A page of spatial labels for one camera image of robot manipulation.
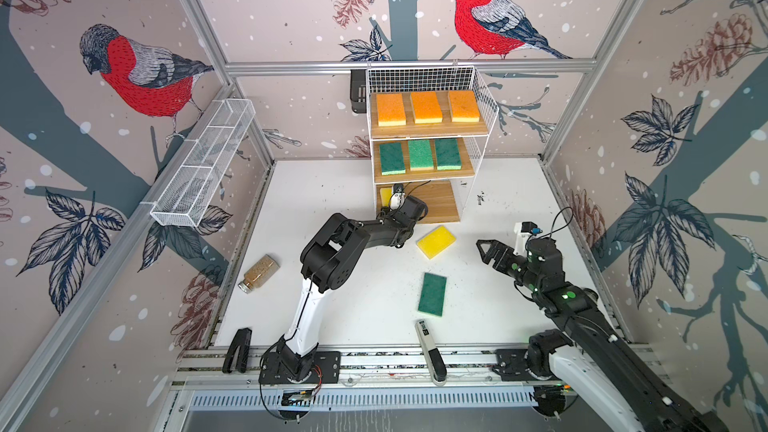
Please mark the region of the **light green sponge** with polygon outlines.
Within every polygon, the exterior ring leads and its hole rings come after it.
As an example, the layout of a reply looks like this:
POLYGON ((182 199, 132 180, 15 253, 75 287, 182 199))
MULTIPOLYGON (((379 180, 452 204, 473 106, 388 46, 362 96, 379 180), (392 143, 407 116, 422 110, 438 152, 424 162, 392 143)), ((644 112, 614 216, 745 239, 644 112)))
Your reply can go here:
POLYGON ((408 142, 408 152, 411 172, 434 170, 434 159, 430 140, 410 140, 408 142))

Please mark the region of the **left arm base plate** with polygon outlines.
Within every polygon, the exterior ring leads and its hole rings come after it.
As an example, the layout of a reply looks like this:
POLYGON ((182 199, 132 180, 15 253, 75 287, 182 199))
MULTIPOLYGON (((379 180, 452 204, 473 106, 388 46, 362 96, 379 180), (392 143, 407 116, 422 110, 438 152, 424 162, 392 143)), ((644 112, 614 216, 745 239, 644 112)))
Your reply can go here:
POLYGON ((336 384, 339 381, 341 354, 315 351, 297 356, 290 351, 266 353, 260 362, 262 385, 336 384))

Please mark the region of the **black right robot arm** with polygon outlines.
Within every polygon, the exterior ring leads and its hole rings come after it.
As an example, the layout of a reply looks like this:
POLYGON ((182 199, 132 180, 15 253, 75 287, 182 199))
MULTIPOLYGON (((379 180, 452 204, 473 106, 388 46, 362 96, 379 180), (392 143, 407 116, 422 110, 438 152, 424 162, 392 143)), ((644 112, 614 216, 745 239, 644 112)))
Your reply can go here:
POLYGON ((716 413, 697 411, 615 333, 593 291, 566 280, 555 240, 528 239, 522 255, 498 240, 476 246, 481 260, 527 289, 554 324, 529 339, 530 376, 570 386, 615 431, 726 430, 716 413))

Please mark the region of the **orange sponge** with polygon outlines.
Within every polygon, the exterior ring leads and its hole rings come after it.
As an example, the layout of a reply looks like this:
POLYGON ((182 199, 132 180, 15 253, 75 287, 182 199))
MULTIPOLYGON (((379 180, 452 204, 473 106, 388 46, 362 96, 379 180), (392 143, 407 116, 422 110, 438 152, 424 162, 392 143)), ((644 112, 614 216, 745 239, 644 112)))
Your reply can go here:
POLYGON ((407 124, 405 106, 401 93, 379 93, 376 95, 378 125, 398 127, 407 124))
POLYGON ((411 92, 410 100, 414 122, 417 125, 439 124, 443 121, 443 113, 436 92, 411 92))
POLYGON ((479 123, 481 114, 475 94, 471 90, 448 92, 450 116, 453 123, 479 123))

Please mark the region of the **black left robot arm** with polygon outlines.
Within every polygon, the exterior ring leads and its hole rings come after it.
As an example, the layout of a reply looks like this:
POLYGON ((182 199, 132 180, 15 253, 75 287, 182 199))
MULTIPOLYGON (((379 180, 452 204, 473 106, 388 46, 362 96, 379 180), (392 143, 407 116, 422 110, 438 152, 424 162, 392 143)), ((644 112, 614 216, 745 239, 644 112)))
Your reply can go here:
POLYGON ((324 298, 345 284, 366 249, 403 247, 427 214, 425 202, 407 196, 399 208, 384 208, 374 220, 353 220, 335 213, 309 241, 300 254, 299 304, 291 325, 275 346, 291 379, 305 379, 314 367, 324 298))

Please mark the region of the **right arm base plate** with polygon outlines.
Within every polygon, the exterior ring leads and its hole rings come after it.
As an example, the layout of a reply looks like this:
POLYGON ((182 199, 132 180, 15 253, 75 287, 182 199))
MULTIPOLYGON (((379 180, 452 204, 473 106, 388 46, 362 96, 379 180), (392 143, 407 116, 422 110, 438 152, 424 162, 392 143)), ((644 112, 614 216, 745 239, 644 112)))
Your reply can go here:
POLYGON ((534 381, 535 378, 529 370, 527 353, 524 348, 496 349, 496 363, 491 367, 491 371, 503 382, 534 381))

